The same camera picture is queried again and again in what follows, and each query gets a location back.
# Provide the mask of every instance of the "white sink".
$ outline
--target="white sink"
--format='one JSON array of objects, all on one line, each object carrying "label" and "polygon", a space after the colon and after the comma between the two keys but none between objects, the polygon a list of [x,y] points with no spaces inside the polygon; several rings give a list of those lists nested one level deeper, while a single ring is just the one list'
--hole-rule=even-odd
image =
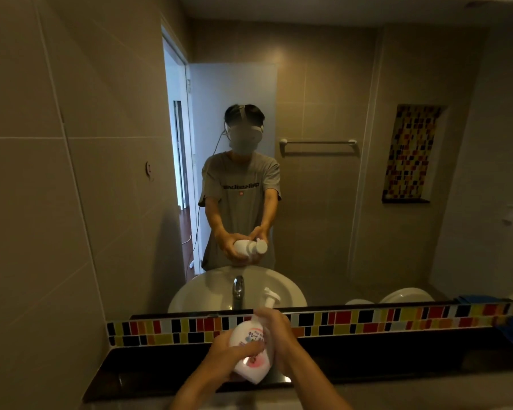
[{"label": "white sink", "polygon": [[275,308],[305,307],[306,298],[296,284],[274,270],[260,266],[213,269],[196,276],[179,289],[169,304],[168,313],[232,309],[232,285],[236,276],[245,281],[244,309],[263,305],[262,292],[268,287],[281,296]]}]

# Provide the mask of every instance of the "white ceiling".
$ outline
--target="white ceiling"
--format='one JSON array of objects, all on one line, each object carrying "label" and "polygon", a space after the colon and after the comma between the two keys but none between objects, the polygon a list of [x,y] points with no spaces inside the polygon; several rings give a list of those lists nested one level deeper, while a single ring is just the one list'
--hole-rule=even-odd
[{"label": "white ceiling", "polygon": [[181,0],[197,19],[276,23],[382,26],[429,23],[491,26],[513,21],[513,4],[489,1],[464,8],[469,0]]}]

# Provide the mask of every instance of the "black countertop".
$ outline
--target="black countertop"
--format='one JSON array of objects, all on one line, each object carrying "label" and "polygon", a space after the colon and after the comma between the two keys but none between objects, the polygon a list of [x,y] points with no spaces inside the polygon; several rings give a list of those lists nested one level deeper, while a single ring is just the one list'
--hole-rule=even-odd
[{"label": "black countertop", "polygon": [[[333,384],[513,371],[513,345],[494,328],[301,338]],[[84,402],[174,395],[209,344],[115,348]],[[260,384],[228,382],[219,391],[288,388],[272,367]]]}]

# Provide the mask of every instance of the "chrome faucet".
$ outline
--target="chrome faucet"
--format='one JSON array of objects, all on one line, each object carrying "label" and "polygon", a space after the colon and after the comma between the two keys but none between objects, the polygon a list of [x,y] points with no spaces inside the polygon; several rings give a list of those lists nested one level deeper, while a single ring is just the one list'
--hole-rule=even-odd
[{"label": "chrome faucet", "polygon": [[232,285],[232,310],[243,309],[243,296],[245,296],[245,282],[243,276],[238,275]]}]

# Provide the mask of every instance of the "white bottle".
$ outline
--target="white bottle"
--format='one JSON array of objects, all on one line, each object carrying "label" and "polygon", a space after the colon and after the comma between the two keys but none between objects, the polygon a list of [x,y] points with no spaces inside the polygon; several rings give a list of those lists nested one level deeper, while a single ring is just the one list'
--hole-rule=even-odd
[{"label": "white bottle", "polygon": [[256,254],[265,254],[268,250],[268,244],[261,239],[257,239],[256,241],[238,240],[234,242],[233,248],[236,249],[240,255],[253,259],[253,256]]},{"label": "white bottle", "polygon": [[[264,289],[266,308],[273,308],[274,303],[280,302],[281,298],[278,294],[272,292],[270,288]],[[244,321],[232,332],[230,337],[230,346],[245,345],[251,341],[264,341],[266,348],[260,354],[254,357],[247,357],[239,361],[233,369],[243,378],[249,380],[253,384],[258,384],[266,376],[274,359],[274,345],[268,330],[263,325],[262,318],[253,315],[250,321]]]}]

